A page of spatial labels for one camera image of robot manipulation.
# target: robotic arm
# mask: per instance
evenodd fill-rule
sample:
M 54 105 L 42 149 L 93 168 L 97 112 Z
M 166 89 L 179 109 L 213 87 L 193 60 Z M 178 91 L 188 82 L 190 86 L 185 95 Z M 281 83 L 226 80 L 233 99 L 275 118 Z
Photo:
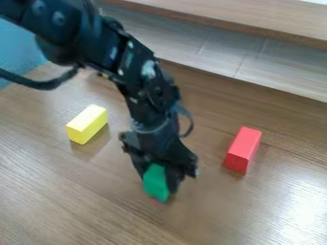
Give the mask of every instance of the robotic arm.
M 179 135 L 178 114 L 191 119 L 178 105 L 179 89 L 163 73 L 153 52 L 125 32 L 120 22 L 99 15 L 89 0 L 82 4 L 80 10 L 66 0 L 0 0 L 0 16 L 35 33 L 46 58 L 75 66 L 62 78 L 46 83 L 2 69 L 0 77 L 36 89 L 54 89 L 84 66 L 106 75 L 125 97 L 131 115 L 132 131 L 120 134 L 123 150 L 142 179 L 156 166 L 153 178 L 161 179 L 159 172 L 161 187 L 175 193 L 185 176 L 195 178 L 198 169 L 197 156 L 180 141 L 191 132 L 193 121 L 185 135 Z M 161 201 L 167 197 L 155 189 L 148 192 Z

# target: wall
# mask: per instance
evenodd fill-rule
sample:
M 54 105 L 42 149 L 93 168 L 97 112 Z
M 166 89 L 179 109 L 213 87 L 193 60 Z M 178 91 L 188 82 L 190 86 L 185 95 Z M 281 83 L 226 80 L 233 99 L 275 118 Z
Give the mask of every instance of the wall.
M 33 35 L 0 19 L 0 68 L 25 74 L 45 62 L 38 51 Z M 0 90 L 10 83 L 0 79 Z

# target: black cable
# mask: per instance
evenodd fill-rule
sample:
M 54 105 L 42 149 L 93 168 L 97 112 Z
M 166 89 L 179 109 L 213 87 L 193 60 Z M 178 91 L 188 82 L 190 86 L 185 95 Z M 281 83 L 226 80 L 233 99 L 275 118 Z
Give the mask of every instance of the black cable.
M 97 10 L 92 4 L 92 2 L 90 2 L 90 0 L 81 1 L 83 2 L 83 14 L 85 14 L 84 16 L 88 18 L 88 21 L 90 23 L 89 30 L 91 31 L 93 29 L 92 24 L 94 23 L 95 17 L 97 16 Z M 62 74 L 61 77 L 46 81 L 31 80 L 0 68 L 0 78 L 4 78 L 19 85 L 23 85 L 37 90 L 54 90 L 65 81 L 73 78 L 80 68 L 83 68 L 83 66 L 78 64 L 73 69 Z
M 65 81 L 74 77 L 80 68 L 82 68 L 82 66 L 77 65 L 73 69 L 62 74 L 61 77 L 47 81 L 34 81 L 0 68 L 0 78 L 4 78 L 19 85 L 23 85 L 37 90 L 54 90 Z

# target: wooden table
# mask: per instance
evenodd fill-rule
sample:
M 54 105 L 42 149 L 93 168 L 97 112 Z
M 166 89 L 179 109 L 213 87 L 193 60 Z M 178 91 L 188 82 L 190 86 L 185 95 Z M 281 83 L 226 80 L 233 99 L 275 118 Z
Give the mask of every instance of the wooden table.
M 128 115 L 109 81 L 84 72 L 53 92 L 0 91 L 0 244 L 327 243 L 326 104 L 164 67 L 195 117 L 185 143 L 202 174 L 163 207 L 120 150 Z M 58 72 L 48 64 L 30 77 Z M 90 103 L 108 109 L 110 128 L 70 143 L 65 124 Z M 221 167 L 240 125 L 264 132 L 244 177 Z
M 98 0 L 213 27 L 327 49 L 326 0 Z

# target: red block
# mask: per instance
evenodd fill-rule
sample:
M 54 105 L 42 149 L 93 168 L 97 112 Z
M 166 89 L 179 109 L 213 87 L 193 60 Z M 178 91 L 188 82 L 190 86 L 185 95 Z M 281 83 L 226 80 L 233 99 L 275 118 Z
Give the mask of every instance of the red block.
M 242 126 L 231 144 L 224 167 L 240 173 L 247 173 L 260 144 L 262 132 Z

